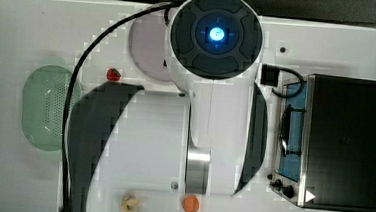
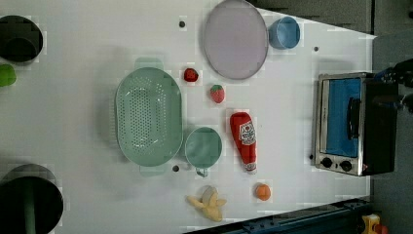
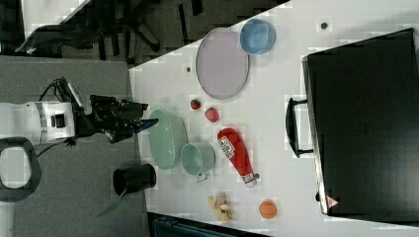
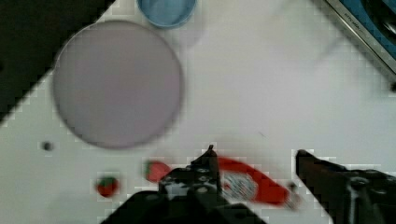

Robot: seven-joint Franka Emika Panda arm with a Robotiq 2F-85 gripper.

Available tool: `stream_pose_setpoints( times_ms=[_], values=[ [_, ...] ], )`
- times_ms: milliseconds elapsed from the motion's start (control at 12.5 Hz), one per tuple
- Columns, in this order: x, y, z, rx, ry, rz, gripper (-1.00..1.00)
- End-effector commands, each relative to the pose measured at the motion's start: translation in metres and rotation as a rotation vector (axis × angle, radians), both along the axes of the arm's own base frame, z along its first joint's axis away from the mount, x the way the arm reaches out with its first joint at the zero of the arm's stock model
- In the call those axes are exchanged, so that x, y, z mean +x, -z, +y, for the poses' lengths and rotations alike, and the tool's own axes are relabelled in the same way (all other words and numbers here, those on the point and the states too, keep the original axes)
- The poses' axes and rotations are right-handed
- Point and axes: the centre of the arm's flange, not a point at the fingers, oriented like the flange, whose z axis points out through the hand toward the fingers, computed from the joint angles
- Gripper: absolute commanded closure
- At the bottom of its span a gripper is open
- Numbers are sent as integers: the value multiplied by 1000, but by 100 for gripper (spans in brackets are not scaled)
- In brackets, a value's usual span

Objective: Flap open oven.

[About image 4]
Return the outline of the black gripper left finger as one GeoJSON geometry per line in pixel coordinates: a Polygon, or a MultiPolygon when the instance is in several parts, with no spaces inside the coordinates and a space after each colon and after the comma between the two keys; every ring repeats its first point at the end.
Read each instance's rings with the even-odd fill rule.
{"type": "Polygon", "coordinates": [[[219,162],[214,146],[185,168],[176,168],[159,183],[167,215],[209,215],[221,204],[219,162]]]}

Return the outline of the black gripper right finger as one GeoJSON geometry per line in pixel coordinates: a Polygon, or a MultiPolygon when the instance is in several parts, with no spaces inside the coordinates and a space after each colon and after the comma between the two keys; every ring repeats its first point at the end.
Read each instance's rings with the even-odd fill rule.
{"type": "Polygon", "coordinates": [[[396,224],[396,178],[377,170],[349,170],[300,149],[297,176],[333,224],[396,224]]]}

